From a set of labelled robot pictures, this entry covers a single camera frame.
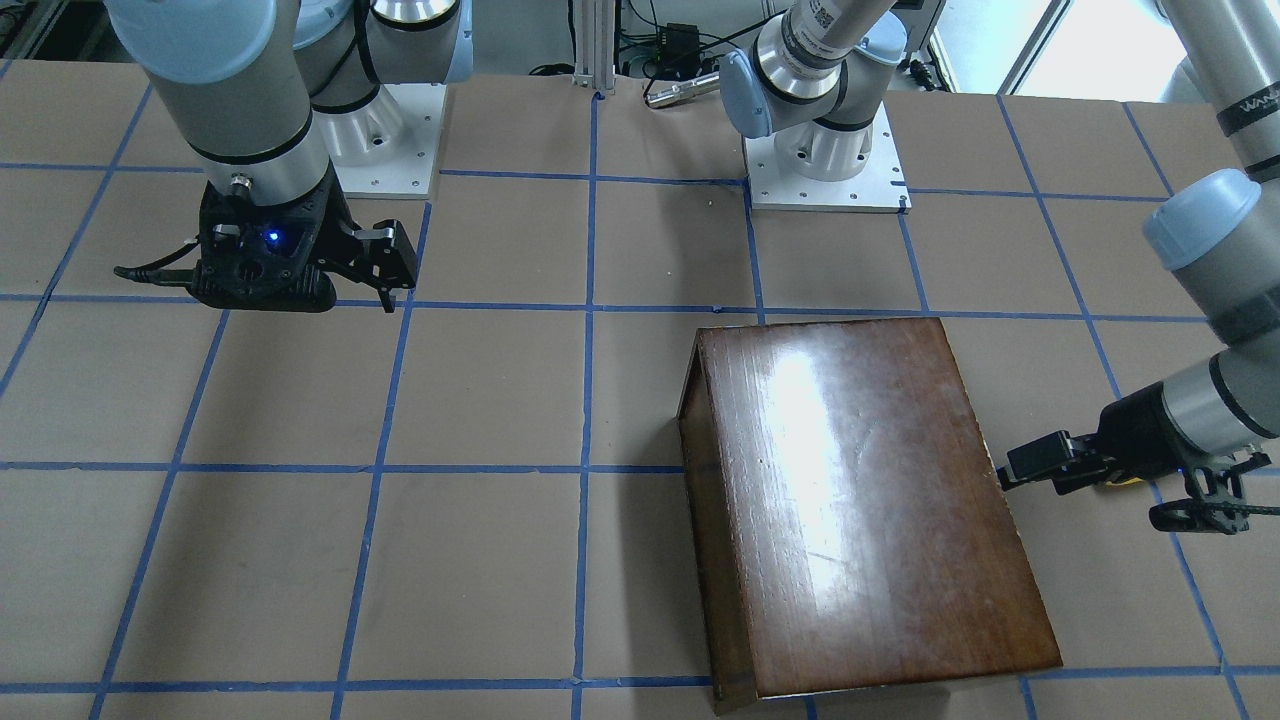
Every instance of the black cable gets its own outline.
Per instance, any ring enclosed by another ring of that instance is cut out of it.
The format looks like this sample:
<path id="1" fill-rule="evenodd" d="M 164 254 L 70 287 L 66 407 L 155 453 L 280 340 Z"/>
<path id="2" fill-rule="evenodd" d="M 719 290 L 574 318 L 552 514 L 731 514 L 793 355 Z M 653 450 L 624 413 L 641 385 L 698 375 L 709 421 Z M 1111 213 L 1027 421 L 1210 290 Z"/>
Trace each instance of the black cable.
<path id="1" fill-rule="evenodd" d="M 700 45 L 700 46 L 695 47 L 694 50 L 690 50 L 689 53 L 685 53 L 684 55 L 673 58 L 672 60 L 669 60 L 669 63 L 675 64 L 675 63 L 677 63 L 680 60 L 684 60 L 685 58 L 692 55 L 694 53 L 696 53 L 698 55 L 701 55 L 703 50 L 709 50 L 712 47 L 716 47 L 717 45 L 721 45 L 722 42 L 728 42 L 730 40 L 733 40 L 735 37 L 744 36 L 744 35 L 751 32 L 753 29 L 759 29 L 759 28 L 764 27 L 769 20 L 772 20 L 773 18 L 781 15 L 782 13 L 786 13 L 786 10 L 782 10 L 780 13 L 774 13 L 773 15 L 769 15 L 768 18 L 764 18 L 763 20 L 760 20 L 758 23 L 751 23 L 751 24 L 744 27 L 742 29 L 740 29 L 740 31 L 730 35 L 728 37 L 723 37 L 723 38 L 721 38 L 721 40 L 718 40 L 716 42 L 708 42 L 707 45 Z M 658 69 L 654 72 L 654 77 L 649 78 L 649 85 L 646 85 L 644 87 L 644 90 L 640 91 L 641 96 L 649 95 L 649 91 L 653 90 L 653 83 L 657 82 L 658 76 L 662 74 L 663 67 L 666 67 L 667 64 L 668 64 L 668 60 L 658 59 Z"/>
<path id="2" fill-rule="evenodd" d="M 577 64 L 577 28 L 573 27 L 573 0 L 568 0 L 568 41 L 573 46 L 573 64 Z"/>
<path id="3" fill-rule="evenodd" d="M 632 3 L 632 0 L 627 0 L 627 5 L 630 5 L 630 6 L 631 6 L 631 14 L 634 14 L 634 15 L 635 15 L 635 17 L 637 17 L 637 18 L 640 18 L 640 20 L 641 20 L 643 23 L 645 23 L 645 24 L 650 24 L 650 26 L 653 26 L 653 27 L 655 27 L 655 28 L 658 28 L 658 29 L 662 29 L 662 26 L 660 26 L 660 24 L 658 23 L 658 13 L 657 13 L 657 12 L 654 12 L 654 14 L 653 14 L 653 19 L 650 20 L 649 18 L 646 18 L 646 17 L 641 15 L 641 14 L 640 14 L 640 13 L 639 13 L 639 12 L 636 10 L 636 6 L 635 6 L 635 4 Z M 650 8 L 650 9 L 653 9 L 653 0 L 649 0 L 649 8 Z M 732 42 L 732 38 L 733 38 L 733 37 L 736 37 L 736 36 L 732 36 L 732 35 L 731 35 L 731 36 L 728 36 L 727 38 L 724 38 L 724 37 L 721 37 L 721 36 L 718 36 L 718 35 L 712 35 L 712 33 L 709 33 L 709 32 L 699 32 L 698 35 L 699 35 L 700 37 L 710 37 L 712 40 L 716 40 L 716 41 L 718 41 L 717 44 L 719 44 L 719 42 L 728 42 L 728 44 L 730 44 L 730 45 L 732 45 L 733 47 L 737 47 L 737 44 Z"/>
<path id="4" fill-rule="evenodd" d="M 575 73 L 573 65 L 568 63 L 549 63 L 547 65 L 538 65 L 536 68 L 529 70 L 531 76 L 571 76 Z"/>
<path id="5" fill-rule="evenodd" d="M 356 51 L 356 37 L 352 36 L 351 44 L 348 44 L 347 49 L 342 53 L 342 58 L 338 58 L 338 61 L 333 64 L 333 69 L 329 70 L 328 76 L 325 76 L 324 82 L 320 83 L 320 87 L 315 88 L 308 94 L 311 99 L 315 99 L 317 95 L 328 90 L 330 85 L 333 85 L 334 78 L 338 77 L 338 73 L 342 70 L 342 67 L 347 64 L 347 60 L 355 51 Z"/>

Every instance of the white mounting plate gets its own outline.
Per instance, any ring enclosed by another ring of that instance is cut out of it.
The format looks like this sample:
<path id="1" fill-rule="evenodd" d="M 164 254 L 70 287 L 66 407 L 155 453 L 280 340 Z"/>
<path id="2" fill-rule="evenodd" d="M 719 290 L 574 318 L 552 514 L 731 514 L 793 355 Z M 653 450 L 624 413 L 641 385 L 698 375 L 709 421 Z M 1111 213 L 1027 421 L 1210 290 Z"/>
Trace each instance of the white mounting plate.
<path id="1" fill-rule="evenodd" d="M 820 210 L 837 213 L 897 213 L 911 208 L 902 161 L 884 105 L 872 122 L 876 133 L 863 172 L 850 179 L 823 182 L 788 170 L 778 163 L 773 136 L 744 138 L 751 206 L 756 210 Z"/>
<path id="2" fill-rule="evenodd" d="M 430 200 L 435 164 L 440 155 L 444 128 L 444 97 L 449 86 L 388 85 L 392 97 L 404 113 L 412 136 L 394 158 L 372 165 L 338 165 L 338 181 L 347 197 L 383 200 Z"/>

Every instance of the blue tape line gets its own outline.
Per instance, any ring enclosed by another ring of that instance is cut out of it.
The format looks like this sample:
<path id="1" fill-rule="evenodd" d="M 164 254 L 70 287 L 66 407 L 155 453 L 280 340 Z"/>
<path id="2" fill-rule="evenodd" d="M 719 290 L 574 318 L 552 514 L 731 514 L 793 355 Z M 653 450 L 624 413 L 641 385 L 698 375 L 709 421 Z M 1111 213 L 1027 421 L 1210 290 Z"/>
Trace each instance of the blue tape line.
<path id="1" fill-rule="evenodd" d="M 764 311 L 764 281 L 760 277 L 760 254 L 755 241 L 755 223 L 751 222 L 751 187 L 750 182 L 742 186 L 742 211 L 746 217 L 746 250 L 751 258 L 751 291 L 755 293 L 755 324 L 767 323 Z"/>
<path id="2" fill-rule="evenodd" d="M 92 173 L 105 173 L 110 169 L 110 165 L 92 165 L 81 163 L 8 163 L 0 161 L 0 169 L 4 170 L 73 170 L 73 172 L 92 172 Z"/>
<path id="3" fill-rule="evenodd" d="M 965 190 L 950 187 L 913 187 L 920 195 L 972 195 L 979 197 L 1047 197 L 1050 200 L 1092 200 L 1100 202 L 1164 202 L 1167 197 L 1146 195 L 1089 195 L 1079 192 L 1027 192 L 1020 190 Z"/>
<path id="4" fill-rule="evenodd" d="M 1160 177 L 1160 184 L 1165 186 L 1165 192 L 1172 197 L 1174 186 L 1169 184 L 1169 178 L 1165 177 L 1165 170 L 1161 169 L 1160 163 L 1156 160 L 1156 154 L 1151 151 L 1151 145 L 1147 143 L 1147 136 L 1143 135 L 1142 127 L 1138 126 L 1138 118 L 1133 117 L 1133 110 L 1129 108 L 1128 102 L 1121 102 L 1120 108 L 1124 109 L 1125 117 L 1129 118 L 1129 124 L 1133 126 L 1133 132 L 1138 133 L 1138 142 L 1142 143 L 1142 149 L 1147 152 L 1147 158 L 1151 160 L 1151 167 L 1156 169 L 1156 174 Z"/>
<path id="5" fill-rule="evenodd" d="M 1189 325 L 1208 323 L 1206 318 L 1192 318 L 1188 315 L 1093 315 L 1093 319 L 1107 323 L 1174 323 Z"/>
<path id="6" fill-rule="evenodd" d="M 1014 120 L 1009 115 L 1009 108 L 1005 106 L 1005 100 L 1001 96 L 996 96 L 996 104 L 1000 105 L 1000 114 L 1005 118 L 1005 127 L 1009 128 L 1009 136 L 1014 140 L 1014 149 L 1018 150 L 1018 159 L 1023 163 L 1023 170 L 1027 172 L 1027 181 L 1032 186 L 1032 191 L 1036 192 L 1036 202 L 1039 205 L 1041 215 L 1044 218 L 1044 227 L 1048 228 L 1050 238 L 1053 241 L 1053 249 L 1057 251 L 1057 258 L 1062 263 L 1062 272 L 1066 273 L 1066 281 L 1071 284 L 1071 293 L 1075 295 L 1075 301 L 1080 306 L 1080 314 L 1084 316 L 1084 325 L 1089 331 L 1089 337 L 1093 338 L 1093 347 L 1098 352 L 1098 360 L 1102 361 L 1102 370 L 1107 375 L 1107 383 L 1111 384 L 1111 391 L 1120 396 L 1120 383 L 1116 382 L 1115 373 L 1111 369 L 1111 363 L 1107 360 L 1106 350 L 1102 347 L 1102 336 L 1098 334 L 1098 328 L 1093 323 L 1093 318 L 1089 316 L 1089 306 L 1084 301 L 1084 293 L 1080 292 L 1080 283 L 1075 279 L 1075 272 L 1071 269 L 1071 263 L 1066 256 L 1066 249 L 1062 246 L 1062 240 L 1057 234 L 1057 228 L 1053 225 L 1053 218 L 1048 214 L 1048 205 L 1044 204 L 1044 197 L 1039 196 L 1039 183 L 1036 182 L 1036 174 L 1032 172 L 1032 165 L 1027 159 L 1027 151 L 1023 149 L 1023 142 L 1018 137 L 1018 129 L 1014 128 Z"/>
<path id="7" fill-rule="evenodd" d="M 109 473 L 151 473 L 168 470 L 168 462 L 0 462 L 0 470 L 84 470 Z"/>
<path id="8" fill-rule="evenodd" d="M 1032 685 L 1027 682 L 1027 675 L 1018 676 L 1018 689 L 1023 693 L 1023 707 L 1027 710 L 1027 720 L 1039 720 L 1036 711 L 1036 697 L 1032 694 Z"/>
<path id="9" fill-rule="evenodd" d="M 637 676 L 637 678 L 590 678 L 579 683 L 582 688 L 709 688 L 712 679 L 707 675 Z"/>
<path id="10" fill-rule="evenodd" d="M 422 208 L 422 224 L 417 238 L 419 268 L 426 254 L 428 228 L 431 225 L 431 204 Z M 360 557 L 356 562 L 356 580 L 351 589 L 351 609 L 347 612 L 347 628 L 342 639 L 342 655 L 338 657 L 338 679 L 333 691 L 333 705 L 329 710 L 332 720 L 342 717 L 342 703 L 346 696 L 347 676 L 351 673 L 351 655 L 356 646 L 356 629 L 360 623 L 360 607 L 365 598 L 365 578 L 369 575 L 369 556 L 374 546 L 374 525 L 378 521 L 378 501 L 381 497 L 383 474 L 387 465 L 387 446 L 390 443 L 392 423 L 396 419 L 396 401 L 399 396 L 399 379 L 404 370 L 404 350 L 408 346 L 410 324 L 413 318 L 413 293 L 408 291 L 402 304 L 401 329 L 396 341 L 396 360 L 392 363 L 392 378 L 387 387 L 387 409 L 383 411 L 383 429 L 378 436 L 378 452 L 374 457 L 374 477 L 369 482 L 369 507 L 365 514 L 365 530 L 360 542 Z"/>
<path id="11" fill-rule="evenodd" d="M 705 675 L 623 676 L 623 678 L 444 678 L 348 680 L 346 692 L 448 692 L 448 691 L 608 691 L 621 688 L 701 688 L 712 679 Z M 335 680 L 177 680 L 115 682 L 106 694 L 119 693 L 329 693 Z M 99 683 L 0 683 L 0 696 L 15 694 L 92 694 Z"/>
<path id="12" fill-rule="evenodd" d="M 93 462 L 10 460 L 0 461 L 0 470 L 84 470 L 101 473 L 151 473 L 173 468 L 169 462 Z M 262 474 L 361 474 L 372 473 L 372 465 L 273 465 L 261 462 L 179 462 L 179 473 L 262 473 Z M 675 475 L 680 465 L 589 465 L 589 473 L 628 475 Z M 465 475 L 465 474 L 554 474 L 581 473 L 581 465 L 394 465 L 384 464 L 384 474 Z"/>
<path id="13" fill-rule="evenodd" d="M 99 204 L 102 201 L 102 196 L 106 193 L 106 186 L 111 182 L 113 168 L 119 165 L 120 156 L 124 155 L 124 149 L 129 145 L 129 138 L 133 137 L 133 131 L 138 127 L 138 119 L 142 118 L 142 108 L 146 106 L 147 97 L 150 96 L 151 86 L 148 85 L 142 92 L 142 99 L 138 100 L 138 106 L 133 110 L 133 117 L 129 119 L 128 127 L 124 128 L 124 137 L 120 138 L 120 143 L 116 146 L 115 154 L 111 155 L 111 164 L 102 174 L 102 182 L 97 184 L 97 191 L 93 193 L 93 199 L 90 201 L 88 209 L 84 210 L 84 217 L 81 218 L 79 227 L 76 228 L 76 234 L 72 236 L 72 241 L 67 246 L 67 251 L 63 252 L 63 258 L 58 263 L 58 269 L 54 270 L 52 277 L 49 279 L 49 284 L 45 286 L 45 292 L 36 304 L 36 310 L 32 313 L 31 322 L 27 323 L 27 329 L 22 334 L 22 341 L 18 342 L 18 348 L 9 360 L 9 366 L 5 369 L 4 375 L 0 377 L 0 398 L 3 398 L 5 391 L 9 389 L 9 383 L 13 380 L 14 373 L 18 372 L 18 364 L 22 363 L 23 355 L 27 354 L 27 347 L 31 346 L 31 338 L 36 334 L 36 328 L 40 325 L 41 318 L 45 316 L 45 309 L 49 307 L 49 299 L 54 295 L 58 282 L 63 279 L 63 274 L 67 272 L 67 264 L 70 263 L 72 255 L 76 252 L 76 249 L 79 247 L 81 241 L 84 238 L 84 232 L 93 220 L 93 213 L 97 210 Z"/>
<path id="14" fill-rule="evenodd" d="M 964 190 L 946 187 L 913 187 L 909 188 L 918 195 L 975 195 L 980 197 L 1036 197 L 1034 192 L 1018 190 Z"/>
<path id="15" fill-rule="evenodd" d="M 1165 667 L 1061 667 L 1037 674 L 1030 680 L 1107 680 L 1117 678 L 1207 678 L 1220 675 L 1213 665 Z"/>
<path id="16" fill-rule="evenodd" d="M 595 176 L 599 182 L 622 182 L 639 184 L 700 184 L 721 187 L 742 187 L 744 181 L 731 178 L 643 178 L 639 176 Z"/>
<path id="17" fill-rule="evenodd" d="M 88 694 L 96 683 L 0 683 L 0 694 Z"/>
<path id="18" fill-rule="evenodd" d="M 463 178 L 590 179 L 590 176 L 579 173 L 513 173 L 507 170 L 440 170 L 440 174 Z"/>
<path id="19" fill-rule="evenodd" d="M 579 465 L 384 465 L 384 473 L 397 474 L 424 474 L 424 475 L 511 475 L 544 473 L 554 475 L 572 475 L 581 471 Z"/>
<path id="20" fill-rule="evenodd" d="M 755 307 L 737 305 L 593 305 L 589 310 L 599 313 L 709 313 L 713 315 L 748 315 Z"/>
<path id="21" fill-rule="evenodd" d="M 279 680 L 279 682 L 172 682 L 172 683 L 111 683 L 109 694 L 115 693 L 328 693 L 333 680 Z"/>
<path id="22" fill-rule="evenodd" d="M 678 475 L 685 471 L 680 465 L 591 465 L 588 469 L 620 475 Z"/>
<path id="23" fill-rule="evenodd" d="M 453 302 L 444 300 L 415 300 L 413 306 L 434 310 L 540 310 L 556 313 L 581 313 L 589 309 L 586 305 L 568 302 Z"/>
<path id="24" fill-rule="evenodd" d="M 920 310 L 928 313 L 929 296 L 924 292 L 924 277 L 920 274 L 920 263 L 915 256 L 915 243 L 911 242 L 911 231 L 906 227 L 906 213 L 897 214 L 897 228 L 901 231 L 902 242 L 906 245 L 906 259 L 911 263 L 911 277 L 915 279 L 915 293 L 920 299 Z"/>
<path id="25" fill-rule="evenodd" d="M 596 220 L 596 184 L 599 172 L 599 129 L 600 129 L 600 100 L 604 96 L 599 92 L 591 95 L 591 160 L 590 160 L 590 192 L 588 197 L 588 228 L 586 228 L 586 305 L 595 304 L 595 220 Z M 573 569 L 573 678 L 582 678 L 582 665 L 585 662 L 586 643 L 586 539 L 589 529 L 590 510 L 590 484 L 591 475 L 591 397 L 594 380 L 594 348 L 595 348 L 595 311 L 588 310 L 584 318 L 584 348 L 582 348 L 582 447 L 579 462 L 582 469 L 579 473 L 577 488 L 577 557 Z M 573 691 L 573 708 L 571 717 L 579 719 L 582 712 L 581 689 Z"/>
<path id="26" fill-rule="evenodd" d="M 106 701 L 106 691 L 115 676 L 115 666 L 120 661 L 120 652 L 124 650 L 124 638 L 129 633 L 129 623 L 133 620 L 133 611 L 138 605 L 138 596 L 142 593 L 142 582 L 146 579 L 147 568 L 151 565 L 151 555 L 155 551 L 156 538 L 160 534 L 160 523 L 164 520 L 165 509 L 169 506 L 169 496 L 173 493 L 174 479 L 178 477 L 178 464 L 182 462 L 182 454 L 187 450 L 187 439 L 191 438 L 191 427 L 196 421 L 196 413 L 209 386 L 209 375 L 214 369 L 214 357 L 223 343 L 227 333 L 227 320 L 230 319 L 230 310 L 223 310 L 218 318 L 218 328 L 209 343 L 209 352 L 205 354 L 205 365 L 200 370 L 200 379 L 196 380 L 196 391 L 187 406 L 187 416 L 182 421 L 182 432 L 178 433 L 178 445 L 173 448 L 169 471 L 165 474 L 164 484 L 160 488 L 160 497 L 156 500 L 155 512 L 151 515 L 151 525 L 147 529 L 146 541 L 142 543 L 142 553 L 138 556 L 138 565 L 133 573 L 133 583 L 129 585 L 129 594 L 124 601 L 124 610 L 120 612 L 120 621 L 115 628 L 115 637 L 111 639 L 111 650 L 106 656 L 106 665 L 102 667 L 102 679 L 99 682 L 97 693 L 93 696 L 93 706 L 90 710 L 90 720 L 99 720 L 102 714 L 102 703 Z"/>
<path id="27" fill-rule="evenodd" d="M 274 465 L 270 462 L 182 462 L 183 473 L 330 474 L 372 473 L 371 465 Z"/>
<path id="28" fill-rule="evenodd" d="M 50 302 L 124 302 L 131 305 L 196 305 L 189 295 L 54 295 Z"/>
<path id="29" fill-rule="evenodd" d="M 1147 483 L 1151 488 L 1151 495 L 1155 497 L 1156 503 L 1162 503 L 1165 501 L 1164 495 L 1160 492 L 1160 487 L 1156 483 Z M 1222 641 L 1217 634 L 1217 628 L 1213 625 L 1213 618 L 1208 614 L 1208 606 L 1204 605 L 1204 596 L 1201 593 L 1199 583 L 1196 582 L 1196 574 L 1192 573 L 1192 566 L 1187 561 L 1187 553 L 1183 551 L 1183 542 L 1178 537 L 1178 533 L 1169 533 L 1169 542 L 1174 547 L 1174 555 L 1178 556 L 1178 566 L 1183 571 L 1183 578 L 1187 580 L 1187 588 L 1192 593 L 1192 600 L 1196 602 L 1196 611 L 1199 612 L 1201 623 L 1204 625 L 1204 633 L 1208 635 L 1210 644 L 1213 646 L 1213 655 L 1217 657 L 1219 665 L 1224 679 L 1226 680 L 1226 688 L 1231 692 L 1231 698 L 1235 701 L 1235 711 L 1239 714 L 1240 720 L 1249 720 L 1249 710 L 1244 705 L 1244 696 L 1240 694 L 1240 687 L 1235 682 L 1235 673 L 1231 669 L 1231 664 L 1226 659 L 1226 651 L 1222 648 Z"/>
<path id="30" fill-rule="evenodd" d="M 1050 200 L 1096 200 L 1102 202 L 1152 202 L 1160 204 L 1167 197 L 1152 197 L 1147 195 L 1082 195 L 1076 192 L 1042 192 L 1041 197 Z"/>

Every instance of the black band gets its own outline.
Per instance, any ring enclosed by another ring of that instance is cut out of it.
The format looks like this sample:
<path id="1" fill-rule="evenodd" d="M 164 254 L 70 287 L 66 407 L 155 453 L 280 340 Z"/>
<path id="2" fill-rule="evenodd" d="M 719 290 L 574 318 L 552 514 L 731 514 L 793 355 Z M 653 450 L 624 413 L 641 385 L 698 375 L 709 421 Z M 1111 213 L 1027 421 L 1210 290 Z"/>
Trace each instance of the black band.
<path id="1" fill-rule="evenodd" d="M 818 123 L 819 126 L 827 128 L 827 129 L 833 129 L 833 131 L 840 131 L 840 132 L 854 132 L 854 131 L 863 129 L 864 127 L 872 124 L 874 120 L 876 120 L 876 117 L 872 115 L 872 118 L 869 120 L 864 120 L 864 122 L 860 122 L 860 123 L 837 123 L 836 120 L 828 120 L 827 118 L 818 118 L 814 122 Z"/>
<path id="2" fill-rule="evenodd" d="M 306 138 L 307 132 L 310 131 L 311 131 L 311 110 L 308 109 L 307 122 L 302 123 L 302 129 L 294 133 L 294 136 L 291 137 L 284 145 L 273 147 L 266 152 L 257 152 L 256 155 L 219 155 L 216 152 L 209 152 L 206 150 L 201 150 L 195 145 L 192 145 L 191 149 L 195 150 L 196 154 L 200 155 L 201 158 L 206 158 L 209 160 L 212 160 L 215 163 L 221 163 L 224 165 L 256 165 L 259 163 L 266 163 L 268 160 L 275 160 L 280 155 L 284 155 L 289 150 L 293 150 L 298 145 L 302 145 L 302 140 Z"/>
<path id="3" fill-rule="evenodd" d="M 1208 319 L 1224 345 L 1239 345 L 1280 328 L 1280 284 Z"/>
<path id="4" fill-rule="evenodd" d="M 1228 105 L 1217 114 L 1217 124 L 1226 137 L 1280 110 L 1280 82 L 1274 82 L 1253 95 Z"/>
<path id="5" fill-rule="evenodd" d="M 369 15 L 378 15 L 369 3 L 370 0 L 356 0 L 357 10 L 364 9 L 364 13 L 356 17 L 356 49 L 360 51 L 360 67 L 365 68 L 365 77 L 374 85 L 381 85 L 383 81 L 378 79 L 378 69 L 374 68 L 374 58 L 369 54 L 369 33 L 365 31 Z"/>
<path id="6" fill-rule="evenodd" d="M 369 105 L 370 102 L 372 102 L 374 97 L 378 97 L 378 92 L 380 90 L 381 90 L 381 86 L 374 86 L 374 88 L 369 91 L 369 95 L 366 95 L 366 96 L 364 96 L 360 100 L 356 100 L 353 102 L 347 102 L 346 105 L 316 105 L 316 104 L 312 104 L 311 109 L 315 110 L 316 113 L 324 113 L 325 115 L 346 115 L 347 113 L 355 113 L 356 110 L 358 110 L 358 109 L 364 108 L 365 105 Z"/>
<path id="7" fill-rule="evenodd" d="M 1272 155 L 1261 163 L 1254 163 L 1248 168 L 1244 168 L 1244 174 L 1256 176 L 1263 170 L 1270 170 L 1271 168 L 1280 165 L 1280 155 Z"/>
<path id="8" fill-rule="evenodd" d="M 1231 389 L 1226 387 L 1226 380 L 1222 379 L 1222 368 L 1219 364 L 1219 359 L 1221 356 L 1222 354 L 1220 352 L 1210 359 L 1208 377 L 1213 379 L 1213 388 L 1217 389 L 1217 396 L 1222 398 L 1222 404 L 1226 405 L 1226 409 L 1231 411 L 1231 415 L 1235 415 L 1235 419 L 1239 420 L 1242 425 L 1248 428 L 1251 433 L 1267 439 L 1280 437 L 1257 424 L 1253 418 L 1249 418 L 1249 414 L 1244 411 L 1244 407 L 1240 407 L 1240 404 L 1235 401 L 1235 395 L 1231 393 Z"/>
<path id="9" fill-rule="evenodd" d="M 449 6 L 448 10 L 440 13 L 439 15 L 435 15 L 434 18 L 431 18 L 429 20 L 422 20 L 420 23 L 402 23 L 399 20 L 393 20 L 390 18 L 384 18 L 383 15 L 379 15 L 378 13 L 374 13 L 374 17 L 378 19 L 378 22 L 383 23 L 384 26 L 387 26 L 389 28 L 402 29 L 404 32 L 422 32 L 425 29 L 435 29 L 435 28 L 443 26 L 444 23 L 452 20 L 453 15 L 458 14 L 458 6 L 460 5 L 462 5 L 462 3 L 461 1 L 456 1 L 456 3 L 453 3 L 453 5 Z"/>

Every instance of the wooden box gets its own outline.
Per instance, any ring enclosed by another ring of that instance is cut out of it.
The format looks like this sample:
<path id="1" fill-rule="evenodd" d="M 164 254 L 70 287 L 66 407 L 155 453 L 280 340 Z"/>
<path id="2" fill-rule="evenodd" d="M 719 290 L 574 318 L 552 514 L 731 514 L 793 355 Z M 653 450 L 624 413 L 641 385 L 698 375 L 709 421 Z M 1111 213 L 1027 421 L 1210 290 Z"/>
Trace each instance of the wooden box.
<path id="1" fill-rule="evenodd" d="M 938 320 L 701 329 L 680 430 L 717 714 L 1061 666 Z"/>

